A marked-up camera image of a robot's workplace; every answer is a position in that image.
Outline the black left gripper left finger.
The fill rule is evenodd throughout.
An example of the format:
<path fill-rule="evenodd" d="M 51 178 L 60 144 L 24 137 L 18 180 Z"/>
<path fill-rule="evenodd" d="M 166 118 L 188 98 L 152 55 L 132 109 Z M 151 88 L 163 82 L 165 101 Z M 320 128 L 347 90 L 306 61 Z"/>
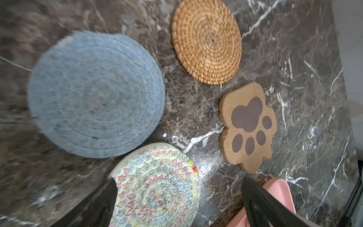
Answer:
<path fill-rule="evenodd" d="M 104 180 L 89 196 L 82 200 L 53 227 L 107 227 L 110 224 L 117 197 L 113 178 Z"/>

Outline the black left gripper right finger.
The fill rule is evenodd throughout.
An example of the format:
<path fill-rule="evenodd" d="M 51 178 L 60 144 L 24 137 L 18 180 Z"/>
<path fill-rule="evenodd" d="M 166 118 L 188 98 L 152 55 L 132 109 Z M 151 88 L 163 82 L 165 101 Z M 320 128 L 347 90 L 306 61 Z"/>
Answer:
<path fill-rule="evenodd" d="M 307 227 L 277 199 L 250 178 L 242 183 L 243 201 L 251 227 Z"/>

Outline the multicolour woven coaster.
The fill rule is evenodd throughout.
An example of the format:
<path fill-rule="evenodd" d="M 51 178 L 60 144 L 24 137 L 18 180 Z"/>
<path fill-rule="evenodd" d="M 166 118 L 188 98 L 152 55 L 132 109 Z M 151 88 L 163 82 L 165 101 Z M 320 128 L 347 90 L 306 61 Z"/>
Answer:
<path fill-rule="evenodd" d="M 193 161 L 163 142 L 141 147 L 110 173 L 117 186 L 111 227 L 189 227 L 199 208 Z"/>

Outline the cork paw coaster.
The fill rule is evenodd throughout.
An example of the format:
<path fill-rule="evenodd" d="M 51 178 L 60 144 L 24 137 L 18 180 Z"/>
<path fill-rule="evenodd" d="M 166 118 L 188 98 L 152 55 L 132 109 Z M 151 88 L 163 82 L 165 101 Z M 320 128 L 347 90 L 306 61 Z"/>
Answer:
<path fill-rule="evenodd" d="M 262 86 L 252 82 L 224 95 L 219 113 L 225 127 L 220 140 L 224 158 L 250 174 L 257 172 L 272 157 L 278 125 Z"/>

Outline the blue woven coaster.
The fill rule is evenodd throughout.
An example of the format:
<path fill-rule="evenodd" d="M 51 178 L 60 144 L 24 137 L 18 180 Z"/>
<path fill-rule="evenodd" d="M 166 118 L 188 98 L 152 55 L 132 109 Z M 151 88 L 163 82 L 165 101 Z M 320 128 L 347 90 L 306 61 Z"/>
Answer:
<path fill-rule="evenodd" d="M 165 85 L 157 62 L 137 41 L 76 31 L 37 61 L 27 101 L 51 142 L 81 157 L 104 159 L 150 137 L 163 116 Z"/>

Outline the rattan woven coaster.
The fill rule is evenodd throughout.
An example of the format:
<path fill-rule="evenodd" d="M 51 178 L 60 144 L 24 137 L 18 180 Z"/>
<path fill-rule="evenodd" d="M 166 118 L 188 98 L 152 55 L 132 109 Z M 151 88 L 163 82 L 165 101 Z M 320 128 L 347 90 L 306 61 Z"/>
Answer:
<path fill-rule="evenodd" d="M 181 1 L 173 16 L 172 41 L 183 68 L 200 82 L 220 85 L 238 72 L 241 34 L 222 1 Z"/>

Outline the pink plastic tray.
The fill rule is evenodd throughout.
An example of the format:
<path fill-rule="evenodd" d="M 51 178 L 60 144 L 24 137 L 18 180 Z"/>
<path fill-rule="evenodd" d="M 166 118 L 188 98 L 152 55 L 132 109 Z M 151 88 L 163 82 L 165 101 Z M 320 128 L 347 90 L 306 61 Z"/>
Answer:
<path fill-rule="evenodd" d="M 242 184 L 244 208 L 228 227 L 317 227 L 296 213 L 288 183 L 271 178 L 263 186 L 250 178 Z"/>

